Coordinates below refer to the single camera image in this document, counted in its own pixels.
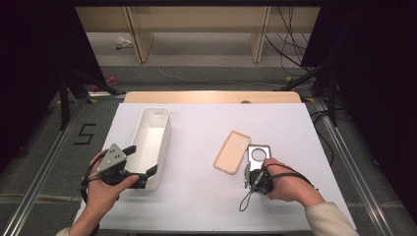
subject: metal rail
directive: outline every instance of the metal rail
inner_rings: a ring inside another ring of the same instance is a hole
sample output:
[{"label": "metal rail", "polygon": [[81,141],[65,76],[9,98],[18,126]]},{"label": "metal rail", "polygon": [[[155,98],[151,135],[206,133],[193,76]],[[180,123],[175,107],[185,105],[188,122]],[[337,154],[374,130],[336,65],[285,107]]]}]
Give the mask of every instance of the metal rail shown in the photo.
[{"label": "metal rail", "polygon": [[15,236],[19,235],[21,232],[25,221],[27,220],[30,211],[36,201],[36,198],[42,189],[52,167],[55,164],[56,159],[61,152],[63,144],[68,137],[68,134],[71,131],[73,123],[77,118],[81,108],[83,107],[85,101],[83,99],[77,100],[74,104],[73,114],[68,122],[66,128],[59,132],[52,148],[50,149],[48,155],[46,156],[45,160],[43,161],[42,165],[40,166],[36,176],[34,177],[33,181],[30,184],[29,189],[25,193],[22,201],[20,202],[19,206],[16,208],[15,212],[13,213],[12,217],[9,220],[9,223],[6,227],[6,231],[4,232],[4,236]]},{"label": "metal rail", "polygon": [[[326,105],[322,99],[318,98],[316,106],[319,110],[326,110]],[[347,172],[359,194],[359,197],[364,204],[365,209],[367,210],[374,226],[379,235],[393,235],[392,230],[387,222],[387,218],[379,206],[376,198],[374,197],[369,185],[364,179],[361,171],[359,170],[353,156],[350,154],[349,148],[343,140],[343,137],[340,135],[337,127],[333,127],[330,120],[325,117],[325,125],[330,133],[331,139],[334,142],[334,145],[337,148],[337,151],[340,154],[340,157],[346,167]]]}]

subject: black strap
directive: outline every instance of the black strap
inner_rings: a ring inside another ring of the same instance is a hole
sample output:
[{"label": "black strap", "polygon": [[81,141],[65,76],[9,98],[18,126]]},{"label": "black strap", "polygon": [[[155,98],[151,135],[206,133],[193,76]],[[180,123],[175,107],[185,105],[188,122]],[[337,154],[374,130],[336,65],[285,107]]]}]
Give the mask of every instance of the black strap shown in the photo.
[{"label": "black strap", "polygon": [[298,172],[275,174],[275,175],[270,176],[269,177],[269,180],[272,180],[272,179],[275,179],[275,178],[279,178],[279,177],[284,177],[284,176],[293,176],[293,177],[300,178],[300,179],[306,181],[309,185],[313,186],[312,183],[310,182],[310,180],[308,180],[304,175],[302,175],[302,174],[300,174]]},{"label": "black strap", "polygon": [[289,169],[289,170],[294,171],[294,172],[280,173],[280,174],[272,175],[268,178],[268,180],[272,180],[272,179],[279,178],[279,177],[284,177],[284,176],[293,176],[293,177],[297,177],[297,178],[300,178],[300,179],[306,181],[309,185],[314,187],[314,185],[312,185],[312,183],[310,182],[309,179],[307,179],[304,175],[302,175],[300,172],[294,170],[293,168],[291,168],[289,166],[286,166],[286,165],[278,164],[278,163],[272,163],[272,164],[269,164],[269,165],[266,166],[266,170],[268,170],[268,167],[270,167],[271,165],[278,165],[278,166],[281,166],[283,168]]}]

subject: white table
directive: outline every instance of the white table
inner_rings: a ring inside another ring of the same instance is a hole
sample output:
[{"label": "white table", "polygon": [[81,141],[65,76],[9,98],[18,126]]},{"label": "white table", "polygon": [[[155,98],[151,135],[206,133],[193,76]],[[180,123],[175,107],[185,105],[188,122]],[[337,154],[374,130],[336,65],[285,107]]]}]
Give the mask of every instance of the white table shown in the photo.
[{"label": "white table", "polygon": [[[159,188],[127,190],[101,220],[101,229],[171,233],[269,233],[309,230],[297,203],[254,194],[246,211],[239,204],[247,154],[235,175],[213,167],[230,131],[270,145],[273,157],[303,173],[327,201],[353,220],[328,166],[307,109],[293,104],[120,104],[104,148],[130,145],[145,107],[170,110],[171,137]],[[79,214],[84,209],[82,204]]]}]

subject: white storage container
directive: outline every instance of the white storage container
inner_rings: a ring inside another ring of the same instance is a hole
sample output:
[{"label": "white storage container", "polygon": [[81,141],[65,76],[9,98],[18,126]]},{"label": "white storage container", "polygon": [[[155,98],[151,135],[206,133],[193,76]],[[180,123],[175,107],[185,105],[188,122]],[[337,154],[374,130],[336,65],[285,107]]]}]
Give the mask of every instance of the white storage container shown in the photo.
[{"label": "white storage container", "polygon": [[147,107],[143,110],[132,140],[136,152],[128,156],[125,169],[134,174],[146,174],[157,165],[156,173],[148,178],[145,190],[155,190],[159,186],[170,133],[167,108]]}]

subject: phone case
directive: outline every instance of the phone case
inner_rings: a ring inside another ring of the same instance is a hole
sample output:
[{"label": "phone case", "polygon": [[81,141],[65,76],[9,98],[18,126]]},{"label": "phone case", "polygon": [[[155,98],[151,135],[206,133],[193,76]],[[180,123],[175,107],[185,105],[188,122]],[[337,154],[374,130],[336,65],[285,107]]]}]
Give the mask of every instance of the phone case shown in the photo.
[{"label": "phone case", "polygon": [[214,167],[228,174],[236,173],[250,142],[249,136],[232,131],[224,142],[214,162]]}]

